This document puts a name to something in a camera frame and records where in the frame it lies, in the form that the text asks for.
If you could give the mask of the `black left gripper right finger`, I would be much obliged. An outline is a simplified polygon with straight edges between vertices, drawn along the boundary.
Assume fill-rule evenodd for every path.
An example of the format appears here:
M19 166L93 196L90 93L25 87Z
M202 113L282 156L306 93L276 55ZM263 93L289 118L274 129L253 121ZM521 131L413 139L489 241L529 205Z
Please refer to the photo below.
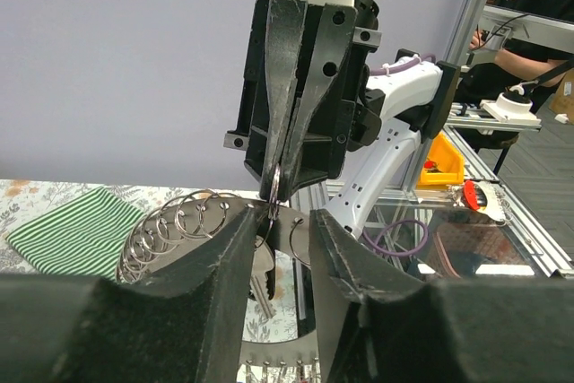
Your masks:
M573 283L424 283L363 247L325 210L309 217L325 382L570 382Z

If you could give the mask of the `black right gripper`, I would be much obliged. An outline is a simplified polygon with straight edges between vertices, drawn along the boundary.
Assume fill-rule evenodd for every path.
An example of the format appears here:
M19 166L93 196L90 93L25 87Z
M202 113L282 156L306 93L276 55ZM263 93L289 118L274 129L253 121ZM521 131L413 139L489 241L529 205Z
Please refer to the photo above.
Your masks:
M280 191L288 199L303 187L337 178L345 154L371 144L380 129L381 98L366 89L366 57L378 48L370 45L378 29L374 0L355 0L356 9L322 8L292 112L308 6L303 0L257 0L254 9L238 122L224 145L246 153L255 177L262 173L263 197ZM355 24L358 40L352 43Z

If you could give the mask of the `silver key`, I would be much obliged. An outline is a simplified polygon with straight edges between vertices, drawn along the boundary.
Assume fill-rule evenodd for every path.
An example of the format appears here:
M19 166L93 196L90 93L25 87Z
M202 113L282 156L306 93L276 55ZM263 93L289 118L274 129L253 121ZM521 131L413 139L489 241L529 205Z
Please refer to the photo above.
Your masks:
M272 270L274 270L274 257L268 245L262 242L256 247L253 256L250 290L266 320L275 315L267 286L267 273Z

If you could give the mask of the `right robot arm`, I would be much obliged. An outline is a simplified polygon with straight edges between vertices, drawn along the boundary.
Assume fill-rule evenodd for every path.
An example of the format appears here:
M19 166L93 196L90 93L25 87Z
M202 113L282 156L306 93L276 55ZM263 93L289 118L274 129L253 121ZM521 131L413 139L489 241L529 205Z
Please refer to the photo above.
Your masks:
M238 122L224 144L245 153L271 218L300 189L338 178L347 153L364 149L326 205L359 237L398 169L443 127L457 68L402 51L372 74L366 59L380 43L378 13L374 0L256 1Z

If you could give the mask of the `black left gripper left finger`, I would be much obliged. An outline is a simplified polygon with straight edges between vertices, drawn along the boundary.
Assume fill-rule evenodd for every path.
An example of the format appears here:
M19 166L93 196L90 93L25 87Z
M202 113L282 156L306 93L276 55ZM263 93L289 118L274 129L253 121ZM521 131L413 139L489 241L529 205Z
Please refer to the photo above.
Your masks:
M2 381L234 381L257 218L245 208L139 283L3 275Z

